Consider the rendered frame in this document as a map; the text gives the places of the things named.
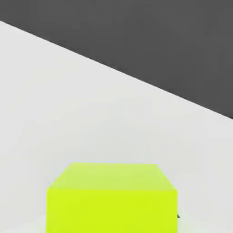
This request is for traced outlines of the small yellow-green cube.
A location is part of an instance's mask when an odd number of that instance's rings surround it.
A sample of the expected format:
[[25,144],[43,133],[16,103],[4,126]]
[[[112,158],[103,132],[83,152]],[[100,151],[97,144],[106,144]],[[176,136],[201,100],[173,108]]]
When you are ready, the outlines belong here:
[[177,233],[177,220],[156,164],[73,162],[46,193],[46,233]]

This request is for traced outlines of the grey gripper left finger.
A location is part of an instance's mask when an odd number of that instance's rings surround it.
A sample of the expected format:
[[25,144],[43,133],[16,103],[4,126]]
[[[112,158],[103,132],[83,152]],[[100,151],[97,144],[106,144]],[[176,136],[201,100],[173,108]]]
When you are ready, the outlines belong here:
[[34,227],[34,233],[46,233],[46,217],[43,215],[39,218]]

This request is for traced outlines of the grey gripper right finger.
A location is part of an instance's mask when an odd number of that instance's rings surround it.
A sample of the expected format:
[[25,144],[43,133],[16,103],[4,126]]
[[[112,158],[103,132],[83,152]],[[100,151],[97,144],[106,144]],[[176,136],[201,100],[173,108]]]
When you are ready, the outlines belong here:
[[177,215],[177,233],[192,233],[192,226],[187,217]]

